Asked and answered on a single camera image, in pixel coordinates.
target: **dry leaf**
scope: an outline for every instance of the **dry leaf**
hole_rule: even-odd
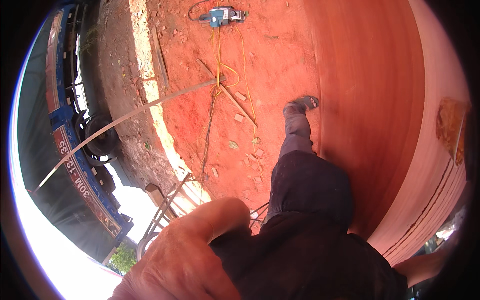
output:
[[[212,168],[213,176],[218,178],[218,172],[216,171],[215,168]]]
[[[232,148],[232,149],[238,149],[238,148],[240,148],[239,145],[238,145],[236,142],[234,142],[234,141],[229,141],[229,142],[228,142],[228,146],[229,146],[230,148]]]

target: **sunlight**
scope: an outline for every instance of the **sunlight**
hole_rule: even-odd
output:
[[[135,53],[139,65],[139,74],[142,79],[143,88],[146,94],[147,101],[153,102],[160,98],[158,91],[158,83],[156,80],[151,80],[156,77],[153,67],[152,48],[150,46],[150,39],[148,33],[147,9],[145,0],[129,0],[131,21],[133,28],[133,39],[135,43]],[[150,108],[154,126],[163,149],[167,155],[168,161],[175,171],[175,175],[179,180],[183,180],[185,175],[192,171],[187,166],[180,155],[175,151],[174,138],[168,132],[163,118],[162,105],[153,106]],[[186,182],[188,187],[185,192],[197,203],[211,201],[210,195],[201,187],[198,182]]]

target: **tire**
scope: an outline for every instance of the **tire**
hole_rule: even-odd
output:
[[[93,117],[85,126],[85,139],[110,123],[111,121],[103,115]],[[89,142],[86,147],[95,156],[106,156],[115,150],[119,142],[120,139],[115,128],[110,128]]]
[[[113,193],[116,189],[115,182],[113,181],[113,177],[110,172],[107,170],[105,166],[95,167],[96,175],[95,178],[100,182],[103,182],[102,189],[107,193]]]

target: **wooden stick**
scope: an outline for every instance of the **wooden stick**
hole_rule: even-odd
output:
[[[226,80],[226,77],[225,76],[222,76],[220,78],[220,81],[224,81]],[[53,173],[55,173],[55,171],[57,171],[60,166],[66,162],[73,154],[75,154],[75,152],[77,152],[78,150],[80,150],[83,146],[85,146],[86,144],[88,144],[89,142],[91,142],[93,139],[95,139],[96,137],[98,137],[99,135],[101,135],[102,133],[104,133],[105,131],[107,131],[108,129],[114,127],[114,126],[117,126],[118,124],[122,123],[123,121],[125,121],[126,119],[128,118],[131,118],[133,117],[134,115],[138,114],[139,112],[142,112],[144,110],[147,110],[148,108],[152,107],[152,106],[155,106],[159,103],[162,103],[162,102],[165,102],[165,101],[168,101],[170,99],[173,99],[177,96],[180,96],[180,95],[183,95],[183,94],[186,94],[186,93],[189,93],[191,91],[194,91],[194,90],[198,90],[199,88],[202,88],[202,87],[205,87],[205,86],[208,86],[208,85],[211,85],[211,84],[216,84],[216,79],[212,79],[212,80],[209,80],[209,81],[206,81],[206,82],[203,82],[201,84],[197,84],[197,85],[194,85],[194,86],[191,86],[189,88],[186,88],[184,90],[181,90],[181,91],[178,91],[178,92],[175,92],[175,93],[172,93],[170,95],[167,95],[165,97],[162,97],[160,99],[157,99],[153,102],[150,102],[150,103],[147,103],[145,104],[144,106],[141,106],[131,112],[129,112],[128,114],[116,119],[115,121],[113,121],[112,123],[108,124],[107,126],[105,126],[104,128],[100,129],[99,131],[95,132],[94,134],[92,134],[92,136],[88,137],[87,139],[85,139],[83,142],[81,142],[78,146],[75,147],[75,149],[73,149],[72,151],[70,151],[64,158],[62,158],[60,160],[59,163],[57,163],[57,165],[52,169],[52,171],[50,171],[50,173],[45,177],[45,179],[42,180],[42,182],[38,185],[38,187],[33,191],[33,193],[36,193],[38,191],[38,189],[40,189],[44,184],[45,182],[47,182],[47,180],[53,175]]]
[[[152,27],[152,34],[153,43],[155,45],[156,58],[158,59],[158,63],[160,64],[160,70],[162,71],[163,85],[166,89],[169,89],[170,84],[168,83],[167,68],[165,67],[165,62],[163,61],[162,48],[160,47],[160,42],[158,41],[158,35],[156,33],[155,25]]]
[[[204,63],[197,59],[197,63],[200,65],[200,68],[202,68],[203,71],[205,71],[205,73],[208,74],[208,76],[210,76],[211,78],[216,78],[215,75],[213,75],[212,72],[210,72],[210,70],[204,65]],[[227,91],[227,89],[223,86],[223,84],[220,84],[220,89],[222,90],[222,92],[224,92],[225,94],[227,94],[227,96],[230,98],[230,100],[232,100],[233,104],[235,104],[235,106],[242,112],[242,114],[250,121],[252,122],[252,124],[258,128],[257,124],[255,124],[255,122],[249,117],[249,115],[247,115],[247,113],[243,110],[243,108],[241,108],[240,104],[238,104],[238,102],[235,100],[235,98]]]

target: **green leaves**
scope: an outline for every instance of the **green leaves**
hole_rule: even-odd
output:
[[[130,271],[130,268],[136,263],[137,259],[135,257],[135,250],[127,248],[124,243],[120,244],[117,251],[108,262],[108,264],[118,269],[122,275],[127,274],[127,272]]]

